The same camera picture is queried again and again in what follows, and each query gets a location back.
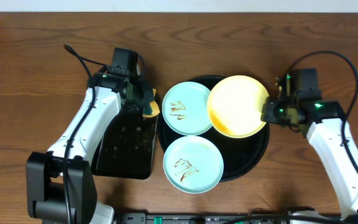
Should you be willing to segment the green yellow sponge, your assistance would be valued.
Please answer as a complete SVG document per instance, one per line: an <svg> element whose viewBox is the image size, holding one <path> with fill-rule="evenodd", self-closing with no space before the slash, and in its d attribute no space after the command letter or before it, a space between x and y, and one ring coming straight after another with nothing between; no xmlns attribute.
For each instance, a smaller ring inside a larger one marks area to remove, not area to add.
<svg viewBox="0 0 358 224"><path fill-rule="evenodd" d="M154 91L154 101L149 103L147 106L142 106L142 116L144 118L153 118L160 113L160 108L155 100L155 89Z"/></svg>

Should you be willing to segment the yellow plate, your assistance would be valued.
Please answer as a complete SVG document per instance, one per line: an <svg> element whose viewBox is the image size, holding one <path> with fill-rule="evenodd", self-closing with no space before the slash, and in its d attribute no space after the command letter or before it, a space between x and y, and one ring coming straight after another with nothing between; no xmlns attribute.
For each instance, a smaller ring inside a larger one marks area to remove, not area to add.
<svg viewBox="0 0 358 224"><path fill-rule="evenodd" d="M247 138L266 125L262 108L269 93L258 80L234 75L218 82L207 100L213 127L229 138Z"/></svg>

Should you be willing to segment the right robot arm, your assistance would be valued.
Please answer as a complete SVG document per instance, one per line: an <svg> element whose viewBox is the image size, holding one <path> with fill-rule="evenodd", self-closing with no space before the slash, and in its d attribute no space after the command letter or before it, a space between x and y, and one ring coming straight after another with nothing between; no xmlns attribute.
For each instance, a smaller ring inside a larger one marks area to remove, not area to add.
<svg viewBox="0 0 358 224"><path fill-rule="evenodd" d="M298 128L323 163L342 218L358 220L358 148L339 102L268 97L261 120Z"/></svg>

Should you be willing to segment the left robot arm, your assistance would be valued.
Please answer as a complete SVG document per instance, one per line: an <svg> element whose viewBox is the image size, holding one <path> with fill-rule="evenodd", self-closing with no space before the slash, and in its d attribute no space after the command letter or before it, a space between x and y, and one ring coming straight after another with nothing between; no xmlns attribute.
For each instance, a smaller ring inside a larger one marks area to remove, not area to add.
<svg viewBox="0 0 358 224"><path fill-rule="evenodd" d="M81 108L47 152L26 163L27 211L54 223L112 223L114 210L98 201L91 166L111 122L123 112L153 118L159 110L144 72L102 67L89 76Z"/></svg>

